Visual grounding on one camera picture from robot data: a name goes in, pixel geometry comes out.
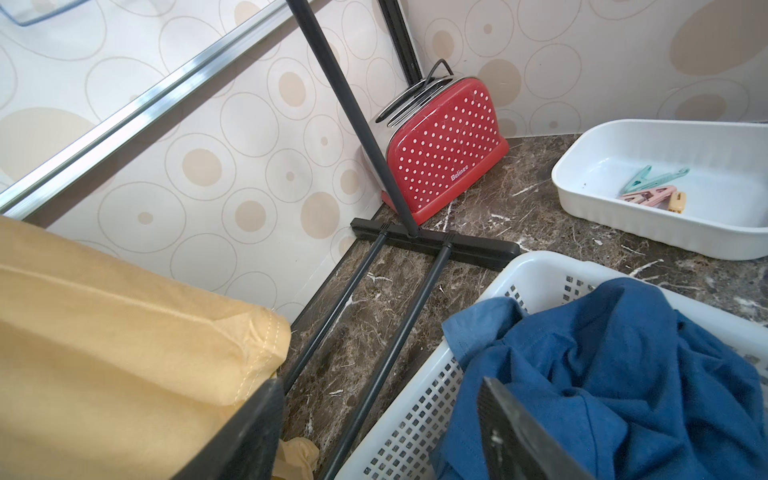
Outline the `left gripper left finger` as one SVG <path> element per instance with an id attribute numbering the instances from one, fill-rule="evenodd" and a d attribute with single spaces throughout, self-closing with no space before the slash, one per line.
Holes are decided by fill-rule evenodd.
<path id="1" fill-rule="evenodd" d="M 283 424 L 285 392 L 265 381 L 176 479 L 269 479 Z"/>

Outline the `salmon pink clothespin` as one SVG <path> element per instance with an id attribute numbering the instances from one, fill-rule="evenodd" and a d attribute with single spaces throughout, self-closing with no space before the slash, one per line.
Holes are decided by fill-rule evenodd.
<path id="1" fill-rule="evenodd" d="M 676 192 L 677 188 L 675 186 L 653 187 L 621 195 L 619 199 L 636 205 L 656 207 L 669 200 Z"/>

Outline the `yellow orange clothespin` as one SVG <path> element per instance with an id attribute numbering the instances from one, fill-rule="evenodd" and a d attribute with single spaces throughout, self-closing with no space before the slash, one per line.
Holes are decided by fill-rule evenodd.
<path id="1" fill-rule="evenodd" d="M 687 195 L 685 192 L 676 191 L 669 197 L 667 210 L 669 212 L 682 214 L 687 205 Z"/>

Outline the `mint green clothespin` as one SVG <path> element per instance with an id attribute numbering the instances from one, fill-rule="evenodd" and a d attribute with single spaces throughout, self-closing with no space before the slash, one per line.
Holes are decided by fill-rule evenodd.
<path id="1" fill-rule="evenodd" d="M 689 168 L 682 168 L 678 171 L 671 173 L 664 173 L 650 178 L 652 166 L 647 165 L 641 169 L 621 190 L 621 195 L 627 195 L 642 190 L 648 190 L 656 187 L 661 187 L 670 184 L 673 180 L 686 176 L 689 172 Z"/>

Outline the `tan yellow t-shirt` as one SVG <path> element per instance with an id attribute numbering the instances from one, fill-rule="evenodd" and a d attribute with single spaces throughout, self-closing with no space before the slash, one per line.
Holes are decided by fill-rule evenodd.
<path id="1" fill-rule="evenodd" d="M 286 360 L 289 322 L 1 221 L 1 475 L 168 479 Z"/>

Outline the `dark blue t-shirt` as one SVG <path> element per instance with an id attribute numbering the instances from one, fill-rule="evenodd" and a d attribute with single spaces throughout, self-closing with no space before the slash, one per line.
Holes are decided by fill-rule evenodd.
<path id="1" fill-rule="evenodd" d="M 485 378 L 598 479 L 767 475 L 756 369 L 651 285 L 613 279 L 535 314 L 494 297 L 442 329 L 464 376 L 431 457 L 441 479 L 488 475 L 477 408 Z"/>

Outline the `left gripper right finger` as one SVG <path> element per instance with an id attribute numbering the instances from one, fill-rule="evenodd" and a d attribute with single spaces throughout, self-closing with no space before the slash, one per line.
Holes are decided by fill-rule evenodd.
<path id="1" fill-rule="evenodd" d="M 483 379 L 477 409 L 491 479 L 592 477 L 497 379 Z"/>

